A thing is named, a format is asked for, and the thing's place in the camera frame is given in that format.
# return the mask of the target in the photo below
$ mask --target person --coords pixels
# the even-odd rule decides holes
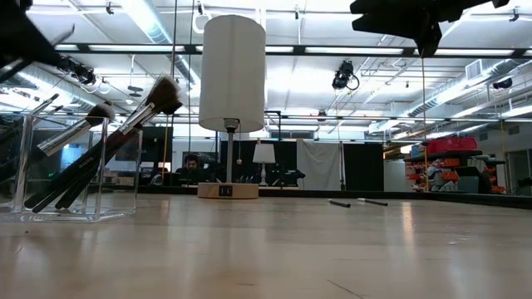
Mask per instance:
[[[200,168],[200,158],[195,154],[189,154],[185,157],[185,167],[175,171],[180,174],[180,179],[187,179],[191,183],[204,181],[204,171]]]

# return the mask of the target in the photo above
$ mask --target cylindrical lamp shade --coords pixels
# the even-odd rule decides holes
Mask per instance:
[[[264,127],[266,33],[254,20],[220,16],[207,22],[201,67],[199,125],[226,131],[224,119],[240,120],[238,131]]]

